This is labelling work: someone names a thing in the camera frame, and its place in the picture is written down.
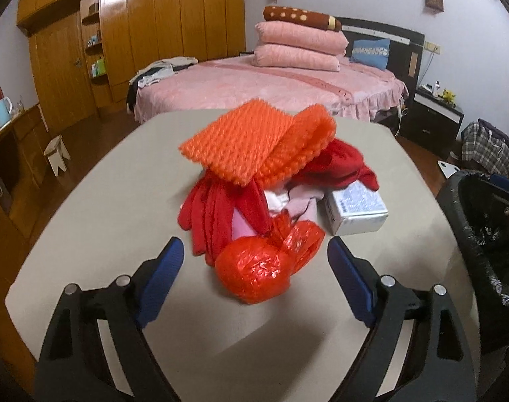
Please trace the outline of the white blue cardboard box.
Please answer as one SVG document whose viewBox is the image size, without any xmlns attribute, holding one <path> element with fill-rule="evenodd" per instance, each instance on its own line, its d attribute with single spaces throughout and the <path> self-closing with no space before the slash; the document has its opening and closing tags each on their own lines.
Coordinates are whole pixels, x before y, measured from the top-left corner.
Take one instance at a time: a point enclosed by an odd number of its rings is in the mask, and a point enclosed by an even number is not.
<svg viewBox="0 0 509 402">
<path fill-rule="evenodd" d="M 388 210 L 379 192 L 355 181 L 344 189 L 326 191 L 326 215 L 335 236 L 378 231 L 388 218 Z"/>
</svg>

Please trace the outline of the red knit garment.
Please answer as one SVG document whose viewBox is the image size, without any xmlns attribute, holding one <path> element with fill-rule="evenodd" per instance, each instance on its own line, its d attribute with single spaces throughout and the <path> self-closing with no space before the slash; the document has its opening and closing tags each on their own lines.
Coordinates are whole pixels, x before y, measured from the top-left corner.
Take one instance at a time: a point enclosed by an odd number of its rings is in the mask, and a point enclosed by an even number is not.
<svg viewBox="0 0 509 402">
<path fill-rule="evenodd" d="M 375 173 L 366 166 L 356 148 L 339 139 L 313 158 L 291 177 L 291 183 L 342 189 L 354 182 L 378 191 Z M 225 247 L 245 235 L 266 236 L 272 220 L 262 185 L 246 186 L 222 180 L 207 171 L 193 186 L 178 215 L 178 224 L 192 233 L 193 255 L 204 255 L 206 264 L 215 260 Z"/>
</svg>

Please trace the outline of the red plastic bag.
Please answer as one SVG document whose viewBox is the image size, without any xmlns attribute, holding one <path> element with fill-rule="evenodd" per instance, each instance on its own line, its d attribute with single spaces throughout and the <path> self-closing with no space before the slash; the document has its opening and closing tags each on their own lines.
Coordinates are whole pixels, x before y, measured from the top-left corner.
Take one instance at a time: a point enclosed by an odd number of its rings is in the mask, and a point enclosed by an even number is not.
<svg viewBox="0 0 509 402">
<path fill-rule="evenodd" d="M 320 249 L 325 232 L 311 220 L 293 221 L 287 211 L 272 218 L 266 236 L 245 236 L 228 244 L 215 259 L 223 287 L 247 304 L 285 293 L 291 277 Z"/>
</svg>

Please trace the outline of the pink sock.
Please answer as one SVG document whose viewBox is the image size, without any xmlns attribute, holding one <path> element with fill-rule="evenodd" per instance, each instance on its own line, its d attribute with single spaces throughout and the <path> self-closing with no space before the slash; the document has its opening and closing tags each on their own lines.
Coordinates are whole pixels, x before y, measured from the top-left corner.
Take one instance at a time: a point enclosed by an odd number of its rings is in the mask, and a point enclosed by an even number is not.
<svg viewBox="0 0 509 402">
<path fill-rule="evenodd" d="M 277 192 L 266 190 L 264 195 L 272 217 L 281 211 L 287 211 L 293 221 L 309 220 L 318 224 L 317 202 L 324 198 L 321 189 L 300 184 L 290 190 L 280 189 Z M 255 235 L 256 232 L 247 218 L 235 209 L 232 218 L 232 240 Z"/>
</svg>

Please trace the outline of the orange foam mesh sheet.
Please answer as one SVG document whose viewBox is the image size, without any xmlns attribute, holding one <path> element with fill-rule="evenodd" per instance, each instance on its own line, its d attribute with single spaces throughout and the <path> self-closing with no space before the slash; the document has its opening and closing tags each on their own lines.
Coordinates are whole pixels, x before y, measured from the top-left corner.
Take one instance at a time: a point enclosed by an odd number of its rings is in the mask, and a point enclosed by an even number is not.
<svg viewBox="0 0 509 402">
<path fill-rule="evenodd" d="M 336 122 L 320 104 L 293 115 L 249 101 L 208 124 L 179 146 L 189 161 L 239 186 L 283 183 L 335 139 Z"/>
</svg>

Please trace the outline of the black lined trash bin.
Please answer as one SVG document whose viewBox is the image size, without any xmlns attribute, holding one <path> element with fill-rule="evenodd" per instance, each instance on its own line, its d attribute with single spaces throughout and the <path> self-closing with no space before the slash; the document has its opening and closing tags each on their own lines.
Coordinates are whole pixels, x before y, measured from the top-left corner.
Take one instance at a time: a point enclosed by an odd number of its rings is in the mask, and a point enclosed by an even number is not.
<svg viewBox="0 0 509 402">
<path fill-rule="evenodd" d="M 484 355 L 509 344 L 509 179 L 461 170 L 436 196 L 472 282 Z"/>
</svg>

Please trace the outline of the small white wooden stool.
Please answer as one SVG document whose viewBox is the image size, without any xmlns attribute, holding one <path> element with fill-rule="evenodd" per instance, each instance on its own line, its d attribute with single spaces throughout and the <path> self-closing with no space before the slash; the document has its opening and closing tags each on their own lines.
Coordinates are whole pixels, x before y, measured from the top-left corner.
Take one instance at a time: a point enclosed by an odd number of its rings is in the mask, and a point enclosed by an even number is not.
<svg viewBox="0 0 509 402">
<path fill-rule="evenodd" d="M 71 159 L 71 155 L 69 155 L 69 152 L 64 145 L 63 136 L 59 134 L 54 137 L 54 139 L 51 139 L 44 150 L 44 155 L 55 176 L 58 176 L 60 171 L 67 171 L 65 162 Z"/>
</svg>

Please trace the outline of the wooden sideboard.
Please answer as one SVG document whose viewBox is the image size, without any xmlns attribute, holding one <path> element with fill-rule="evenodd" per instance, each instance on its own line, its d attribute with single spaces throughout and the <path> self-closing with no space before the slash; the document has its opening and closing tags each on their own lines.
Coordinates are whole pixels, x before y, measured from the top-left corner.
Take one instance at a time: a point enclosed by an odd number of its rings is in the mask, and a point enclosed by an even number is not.
<svg viewBox="0 0 509 402">
<path fill-rule="evenodd" d="M 40 105 L 0 129 L 0 259 L 23 260 L 29 250 L 49 173 L 44 155 L 49 141 Z"/>
</svg>

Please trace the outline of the plaid cloth covered chair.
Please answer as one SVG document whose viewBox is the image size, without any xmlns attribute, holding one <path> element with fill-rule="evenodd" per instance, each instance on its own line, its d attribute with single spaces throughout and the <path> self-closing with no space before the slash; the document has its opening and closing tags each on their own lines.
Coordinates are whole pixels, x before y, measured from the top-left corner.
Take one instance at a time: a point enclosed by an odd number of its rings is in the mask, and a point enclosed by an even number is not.
<svg viewBox="0 0 509 402">
<path fill-rule="evenodd" d="M 509 178 L 509 138 L 483 120 L 471 122 L 462 131 L 461 160 Z"/>
</svg>

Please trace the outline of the light blue kettle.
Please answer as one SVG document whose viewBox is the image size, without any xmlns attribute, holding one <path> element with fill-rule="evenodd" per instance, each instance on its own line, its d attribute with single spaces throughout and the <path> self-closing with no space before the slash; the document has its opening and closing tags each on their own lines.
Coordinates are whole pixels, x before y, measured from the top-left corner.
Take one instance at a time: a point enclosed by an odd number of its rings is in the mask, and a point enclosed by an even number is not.
<svg viewBox="0 0 509 402">
<path fill-rule="evenodd" d="M 12 101 L 4 96 L 0 99 L 0 129 L 11 121 L 11 112 L 13 111 Z"/>
</svg>

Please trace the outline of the pink covered bed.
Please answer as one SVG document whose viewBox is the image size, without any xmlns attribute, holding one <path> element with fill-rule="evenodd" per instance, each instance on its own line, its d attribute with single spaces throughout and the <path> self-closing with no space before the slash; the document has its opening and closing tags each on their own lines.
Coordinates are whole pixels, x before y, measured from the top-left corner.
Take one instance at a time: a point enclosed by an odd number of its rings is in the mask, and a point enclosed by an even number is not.
<svg viewBox="0 0 509 402">
<path fill-rule="evenodd" d="M 142 124 L 174 111 L 232 110 L 263 100 L 286 112 L 320 104 L 333 116 L 372 122 L 401 105 L 408 90 L 389 70 L 341 61 L 338 72 L 258 67 L 245 55 L 203 62 L 138 90 L 133 115 Z"/>
</svg>

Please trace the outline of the black bed headboard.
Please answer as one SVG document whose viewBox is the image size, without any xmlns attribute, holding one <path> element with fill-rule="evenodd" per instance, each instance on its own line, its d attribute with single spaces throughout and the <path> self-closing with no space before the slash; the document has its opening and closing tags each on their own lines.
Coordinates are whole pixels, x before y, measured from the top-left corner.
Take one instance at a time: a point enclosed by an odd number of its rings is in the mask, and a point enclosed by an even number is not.
<svg viewBox="0 0 509 402">
<path fill-rule="evenodd" d="M 388 39 L 389 56 L 387 69 L 404 82 L 410 95 L 417 88 L 422 63 L 425 36 L 403 27 L 375 21 L 338 17 L 342 31 L 350 45 L 346 55 L 350 56 L 356 40 Z"/>
</svg>

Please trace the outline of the wooden wardrobe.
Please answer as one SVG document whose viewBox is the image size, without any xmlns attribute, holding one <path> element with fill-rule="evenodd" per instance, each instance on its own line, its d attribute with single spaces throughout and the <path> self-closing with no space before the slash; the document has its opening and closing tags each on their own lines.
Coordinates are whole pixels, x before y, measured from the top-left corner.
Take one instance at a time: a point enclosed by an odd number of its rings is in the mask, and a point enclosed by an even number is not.
<svg viewBox="0 0 509 402">
<path fill-rule="evenodd" d="M 244 0 L 19 0 L 16 25 L 52 134 L 119 111 L 129 80 L 153 61 L 246 49 Z"/>
</svg>

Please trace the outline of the upper pink pillow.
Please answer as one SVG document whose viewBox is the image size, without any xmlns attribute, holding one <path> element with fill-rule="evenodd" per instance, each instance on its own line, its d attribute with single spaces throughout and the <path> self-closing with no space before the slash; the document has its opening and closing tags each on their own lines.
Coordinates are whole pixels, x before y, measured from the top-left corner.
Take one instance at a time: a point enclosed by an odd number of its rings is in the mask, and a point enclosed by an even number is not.
<svg viewBox="0 0 509 402">
<path fill-rule="evenodd" d="M 344 54 L 349 44 L 342 32 L 323 31 L 282 21 L 265 21 L 254 30 L 260 43 L 294 46 L 328 55 Z"/>
</svg>

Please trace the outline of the brown dotted bolster pillow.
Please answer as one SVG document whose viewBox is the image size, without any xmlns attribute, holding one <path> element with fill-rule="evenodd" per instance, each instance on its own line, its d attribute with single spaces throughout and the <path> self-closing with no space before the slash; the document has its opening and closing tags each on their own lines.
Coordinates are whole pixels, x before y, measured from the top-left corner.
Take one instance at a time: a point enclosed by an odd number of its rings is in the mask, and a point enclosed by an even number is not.
<svg viewBox="0 0 509 402">
<path fill-rule="evenodd" d="M 334 16 L 297 7 L 267 5 L 263 11 L 263 18 L 266 21 L 283 21 L 324 31 L 342 30 L 341 22 Z"/>
</svg>

